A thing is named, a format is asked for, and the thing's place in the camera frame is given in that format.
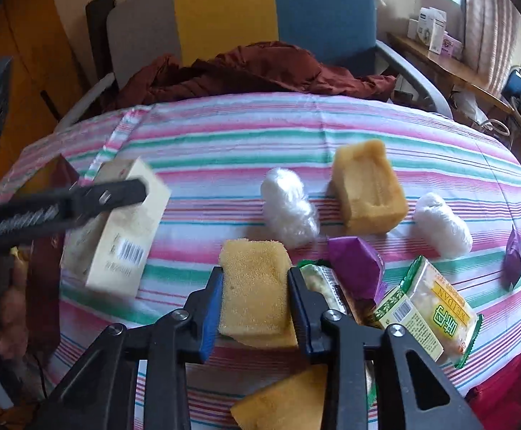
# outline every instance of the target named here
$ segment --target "barcode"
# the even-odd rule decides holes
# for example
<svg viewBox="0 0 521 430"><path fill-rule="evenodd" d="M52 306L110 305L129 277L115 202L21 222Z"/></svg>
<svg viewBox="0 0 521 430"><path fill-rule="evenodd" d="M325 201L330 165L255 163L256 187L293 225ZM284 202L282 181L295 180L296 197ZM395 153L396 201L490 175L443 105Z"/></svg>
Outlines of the barcode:
<svg viewBox="0 0 521 430"><path fill-rule="evenodd" d="M133 244L131 241L127 239L123 239L121 244L119 244L119 249L117 251L117 256L121 260L126 260L131 262L132 264L139 265L141 259L143 258L143 249L141 246Z"/></svg>
<svg viewBox="0 0 521 430"><path fill-rule="evenodd" d="M407 299L404 299L403 303L400 304L400 307L394 310L394 318L397 322L400 322L410 313L411 310L412 306L410 305L410 302L408 302Z"/></svg>

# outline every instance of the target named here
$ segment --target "chair armrest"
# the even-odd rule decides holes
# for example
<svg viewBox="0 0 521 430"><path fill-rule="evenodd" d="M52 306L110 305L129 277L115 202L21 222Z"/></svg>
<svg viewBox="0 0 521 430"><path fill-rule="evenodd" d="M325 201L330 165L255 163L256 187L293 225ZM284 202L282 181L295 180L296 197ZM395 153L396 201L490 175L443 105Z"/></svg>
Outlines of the chair armrest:
<svg viewBox="0 0 521 430"><path fill-rule="evenodd" d="M54 132L59 132L68 128L79 121L82 114L84 114L89 106L111 85L115 82L115 74L109 73L97 84L90 88L86 94L77 101L77 103L70 108L66 115L59 120Z"/></svg>
<svg viewBox="0 0 521 430"><path fill-rule="evenodd" d="M376 41L376 50L382 58L384 58L391 67L395 68L413 88L417 90L420 96L429 99L433 104L433 111L453 119L451 109L442 95L442 93L433 85L426 76L418 71L403 56L396 53L392 48L388 47L384 42Z"/></svg>

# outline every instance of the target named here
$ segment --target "brown cloth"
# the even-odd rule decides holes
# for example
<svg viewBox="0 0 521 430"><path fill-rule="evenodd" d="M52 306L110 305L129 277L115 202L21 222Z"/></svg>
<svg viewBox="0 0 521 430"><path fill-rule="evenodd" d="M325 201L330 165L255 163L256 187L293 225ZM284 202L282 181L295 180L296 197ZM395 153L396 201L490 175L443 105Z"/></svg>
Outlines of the brown cloth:
<svg viewBox="0 0 521 430"><path fill-rule="evenodd" d="M209 61L180 67L163 55L136 73L106 110L134 105L251 92L301 92L386 101L393 76L355 78L348 69L319 63L312 53L282 42L237 47Z"/></svg>

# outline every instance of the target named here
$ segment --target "gray panel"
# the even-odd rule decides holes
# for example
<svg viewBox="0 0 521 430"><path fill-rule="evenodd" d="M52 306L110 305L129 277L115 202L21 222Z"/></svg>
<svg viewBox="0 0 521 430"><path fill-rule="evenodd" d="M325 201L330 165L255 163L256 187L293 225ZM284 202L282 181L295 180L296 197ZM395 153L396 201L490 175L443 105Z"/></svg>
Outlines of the gray panel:
<svg viewBox="0 0 521 430"><path fill-rule="evenodd" d="M113 72L119 88L164 53L180 61L174 0L125 0L107 17Z"/></svg>

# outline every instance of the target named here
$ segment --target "chair backrest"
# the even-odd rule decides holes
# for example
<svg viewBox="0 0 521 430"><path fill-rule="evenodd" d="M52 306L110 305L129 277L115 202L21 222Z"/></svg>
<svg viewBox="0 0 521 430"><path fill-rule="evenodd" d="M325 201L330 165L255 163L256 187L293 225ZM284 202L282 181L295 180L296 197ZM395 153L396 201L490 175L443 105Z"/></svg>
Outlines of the chair backrest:
<svg viewBox="0 0 521 430"><path fill-rule="evenodd" d="M163 53L189 65L267 40L372 74L376 10L374 0L126 0L110 12L107 33L120 87Z"/></svg>

